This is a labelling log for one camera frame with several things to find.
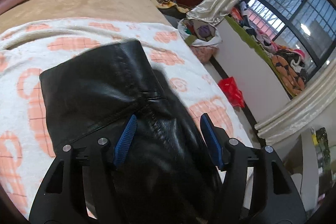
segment black baseboard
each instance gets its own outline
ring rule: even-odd
[[[223,68],[221,67],[221,65],[217,62],[217,60],[213,56],[210,58],[210,63],[215,68],[215,70],[218,72],[218,74],[220,75],[220,77],[222,77],[222,79],[229,78],[228,74],[223,70]],[[245,114],[248,122],[250,123],[250,125],[252,127],[252,130],[253,130],[253,133],[256,135],[256,137],[257,137],[257,139],[258,139],[261,147],[266,146],[265,139],[259,138],[258,131],[254,128],[254,126],[257,124],[257,121],[253,117],[252,112],[250,111],[250,109],[249,109],[249,107],[247,106],[246,103],[245,103],[245,107],[242,107],[241,110]]]

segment silver bolt head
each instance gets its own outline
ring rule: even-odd
[[[237,145],[239,142],[238,142],[237,139],[235,139],[235,138],[231,138],[231,139],[229,139],[229,143],[230,143],[231,145]]]
[[[107,138],[100,138],[99,140],[98,140],[98,143],[100,144],[100,145],[104,145],[104,144],[106,144],[108,142],[108,139]]]
[[[67,144],[67,145],[63,146],[63,151],[64,152],[68,152],[70,150],[71,150],[71,145]]]
[[[268,152],[268,153],[272,153],[272,152],[274,151],[273,147],[271,147],[271,146],[269,146],[269,145],[265,146],[265,150],[266,150],[266,152]]]

